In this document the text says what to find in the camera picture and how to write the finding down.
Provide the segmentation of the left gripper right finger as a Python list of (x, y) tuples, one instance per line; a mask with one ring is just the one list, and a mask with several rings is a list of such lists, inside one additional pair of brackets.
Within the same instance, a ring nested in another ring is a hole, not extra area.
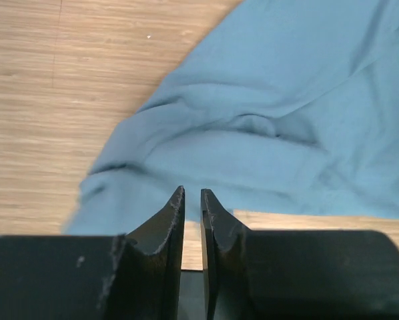
[(399, 250), (372, 230), (253, 230), (201, 192), (207, 319), (399, 319)]

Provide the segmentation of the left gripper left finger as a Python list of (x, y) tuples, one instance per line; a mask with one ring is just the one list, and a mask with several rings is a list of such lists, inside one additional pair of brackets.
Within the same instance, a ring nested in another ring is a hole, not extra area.
[(185, 191), (130, 233), (0, 235), (0, 319), (176, 319)]

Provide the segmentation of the blue-grey t shirt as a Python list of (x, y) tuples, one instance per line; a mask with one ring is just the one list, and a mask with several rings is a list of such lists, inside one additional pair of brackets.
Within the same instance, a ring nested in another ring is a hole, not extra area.
[(70, 235), (185, 188), (229, 210), (399, 219), (399, 1), (244, 1), (113, 131)]

